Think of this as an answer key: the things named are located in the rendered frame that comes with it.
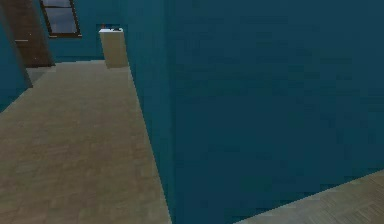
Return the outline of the dark brown wooden door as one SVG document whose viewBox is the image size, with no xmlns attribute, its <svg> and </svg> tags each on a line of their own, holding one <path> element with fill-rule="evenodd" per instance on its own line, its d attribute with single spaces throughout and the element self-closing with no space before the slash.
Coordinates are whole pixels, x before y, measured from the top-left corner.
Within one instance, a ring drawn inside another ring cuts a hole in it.
<svg viewBox="0 0 384 224">
<path fill-rule="evenodd" d="M 28 68 L 55 65 L 34 0 L 0 0 L 0 22 L 5 26 L 28 88 L 33 86 Z M 29 42 L 15 42 L 27 39 Z"/>
</svg>

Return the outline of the brown framed window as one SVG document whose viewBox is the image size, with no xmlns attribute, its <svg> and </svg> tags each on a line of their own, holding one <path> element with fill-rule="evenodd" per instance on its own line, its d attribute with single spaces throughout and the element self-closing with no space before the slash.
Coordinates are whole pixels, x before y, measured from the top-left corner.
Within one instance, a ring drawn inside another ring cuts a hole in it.
<svg viewBox="0 0 384 224">
<path fill-rule="evenodd" d="M 74 0 L 39 0 L 50 38 L 80 38 Z"/>
</svg>

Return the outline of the beige cabinet with white top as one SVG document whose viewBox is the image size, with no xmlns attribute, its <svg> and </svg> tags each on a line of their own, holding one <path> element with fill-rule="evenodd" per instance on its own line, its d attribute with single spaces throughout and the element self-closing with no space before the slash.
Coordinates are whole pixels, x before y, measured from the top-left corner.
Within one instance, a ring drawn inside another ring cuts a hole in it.
<svg viewBox="0 0 384 224">
<path fill-rule="evenodd" d="M 108 68 L 122 68 L 128 66 L 124 31 L 101 29 L 99 31 L 103 55 Z"/>
</svg>

